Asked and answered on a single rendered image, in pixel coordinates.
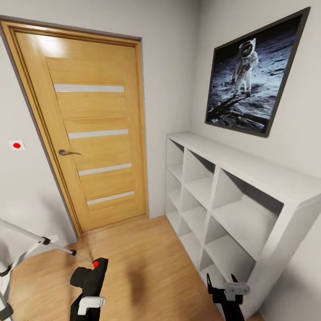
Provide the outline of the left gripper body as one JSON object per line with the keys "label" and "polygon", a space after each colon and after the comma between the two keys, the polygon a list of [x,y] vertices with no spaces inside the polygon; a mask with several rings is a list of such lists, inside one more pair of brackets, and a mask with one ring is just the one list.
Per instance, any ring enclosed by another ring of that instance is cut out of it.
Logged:
{"label": "left gripper body", "polygon": [[89,308],[85,315],[78,315],[80,305],[74,305],[70,310],[70,321],[99,321],[100,318],[100,309],[98,308]]}

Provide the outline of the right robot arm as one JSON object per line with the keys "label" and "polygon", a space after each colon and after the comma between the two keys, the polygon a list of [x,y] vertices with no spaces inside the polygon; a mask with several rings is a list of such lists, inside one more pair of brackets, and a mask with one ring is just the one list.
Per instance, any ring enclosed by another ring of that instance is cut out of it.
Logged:
{"label": "right robot arm", "polygon": [[239,283],[231,274],[233,282],[225,282],[225,289],[213,288],[209,274],[207,273],[208,293],[214,303],[222,305],[226,321],[245,321],[240,306],[243,296],[250,293],[250,287],[246,283]]}

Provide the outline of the camera tripod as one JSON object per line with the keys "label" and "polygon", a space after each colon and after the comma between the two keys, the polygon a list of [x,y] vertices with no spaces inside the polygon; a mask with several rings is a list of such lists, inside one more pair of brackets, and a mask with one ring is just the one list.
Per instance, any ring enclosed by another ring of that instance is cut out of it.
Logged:
{"label": "camera tripod", "polygon": [[11,305],[9,304],[9,291],[10,291],[10,280],[11,274],[14,268],[16,268],[24,259],[26,259],[30,254],[32,254],[40,245],[51,245],[53,247],[59,248],[63,251],[68,252],[71,255],[80,257],[84,260],[93,261],[84,258],[76,254],[76,250],[67,250],[59,245],[56,245],[46,237],[40,237],[30,231],[27,231],[19,226],[11,224],[10,222],[0,219],[0,224],[4,225],[12,230],[16,230],[24,235],[27,235],[31,238],[37,239],[36,242],[31,248],[29,248],[24,254],[18,257],[13,263],[7,265],[3,259],[0,257],[0,321],[14,321],[12,315],[14,313]]}

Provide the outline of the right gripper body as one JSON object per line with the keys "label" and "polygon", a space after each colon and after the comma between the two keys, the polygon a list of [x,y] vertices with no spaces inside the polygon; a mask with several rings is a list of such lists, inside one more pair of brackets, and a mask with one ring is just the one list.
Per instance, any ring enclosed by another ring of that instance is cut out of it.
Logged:
{"label": "right gripper body", "polygon": [[[243,317],[240,306],[243,303],[243,295],[235,295],[235,301],[228,301],[224,293],[225,289],[212,289],[212,300],[214,303],[222,305],[225,318],[227,319],[231,314],[239,314]],[[244,317],[243,317],[244,318]]]}

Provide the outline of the digital camera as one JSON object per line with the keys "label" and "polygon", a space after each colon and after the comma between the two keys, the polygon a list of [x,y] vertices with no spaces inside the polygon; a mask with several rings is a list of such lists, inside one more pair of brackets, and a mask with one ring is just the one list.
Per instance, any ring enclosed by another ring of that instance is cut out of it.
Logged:
{"label": "digital camera", "polygon": [[86,267],[78,267],[70,279],[70,284],[82,288],[82,298],[86,296],[99,296],[107,271],[107,265],[108,259],[100,257],[93,261],[93,270]]}

